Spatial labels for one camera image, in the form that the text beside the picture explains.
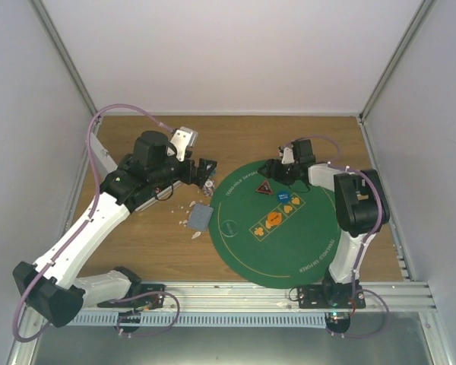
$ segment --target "white wall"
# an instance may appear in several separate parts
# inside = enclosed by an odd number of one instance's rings
[[[0,363],[19,298],[12,270],[59,238],[88,116],[29,3],[0,2]]]
[[[456,356],[456,0],[438,0],[367,120],[416,279]]]
[[[420,0],[45,0],[97,106],[359,113]]]

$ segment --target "round green mat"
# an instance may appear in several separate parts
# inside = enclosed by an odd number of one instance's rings
[[[209,224],[213,244],[232,270],[264,287],[319,281],[340,239],[334,193],[313,186],[308,191],[301,182],[289,189],[273,180],[273,195],[258,193],[266,180],[257,173],[263,163],[240,167],[216,188]],[[290,203],[277,200],[282,190],[291,194]]]

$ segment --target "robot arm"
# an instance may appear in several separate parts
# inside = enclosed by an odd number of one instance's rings
[[[310,140],[294,141],[292,146],[281,147],[279,153],[280,159],[268,160],[258,172],[284,185],[292,185],[301,180],[308,186],[321,186],[334,192],[341,236],[336,256],[328,268],[329,278],[325,279],[331,281],[332,286],[351,284],[353,275],[358,280],[359,267],[375,234],[368,236],[365,241],[364,239],[375,226],[378,217],[371,189],[356,173],[333,168],[328,163],[317,163]],[[375,170],[364,170],[362,173],[377,189],[382,203],[383,225],[388,222],[390,214],[378,173]]]
[[[135,142],[133,154],[126,155],[101,183],[96,207],[93,200],[73,227],[32,265],[21,262],[14,269],[21,294],[45,270],[27,303],[61,327],[84,307],[139,294],[141,279],[126,268],[89,278],[77,276],[110,232],[145,202],[157,198],[158,192],[173,189],[177,182],[204,185],[217,163],[200,159],[195,166],[188,148],[194,146],[197,136],[184,127],[174,131],[170,141],[163,133],[144,132]]]

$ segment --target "red triangle marker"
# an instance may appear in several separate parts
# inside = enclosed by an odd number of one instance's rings
[[[274,194],[274,192],[272,191],[272,188],[271,188],[271,184],[268,183],[268,180],[265,180],[255,191],[260,192],[261,194],[268,194],[268,195]]]

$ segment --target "wooden table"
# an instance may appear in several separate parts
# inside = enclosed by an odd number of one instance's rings
[[[186,126],[199,133],[193,158],[218,161],[214,181],[220,183],[236,168],[277,156],[277,146],[307,135],[328,135],[336,140],[343,155],[339,164],[370,167],[359,127],[354,118],[289,116],[161,116],[172,127]],[[100,127],[99,139],[112,158],[120,159],[133,150],[135,139],[145,130],[162,130],[143,116],[108,116]],[[318,160],[334,156],[334,147],[313,140]],[[78,215],[93,197],[93,178],[88,172]],[[195,186],[181,186],[166,202],[133,214],[118,226],[90,257],[82,275],[97,275],[124,265],[145,280],[243,281],[228,268],[214,249],[208,232],[192,240],[193,231],[179,221],[187,219],[191,201],[209,203]],[[363,281],[401,281],[394,244],[388,226],[373,240],[361,268]]]

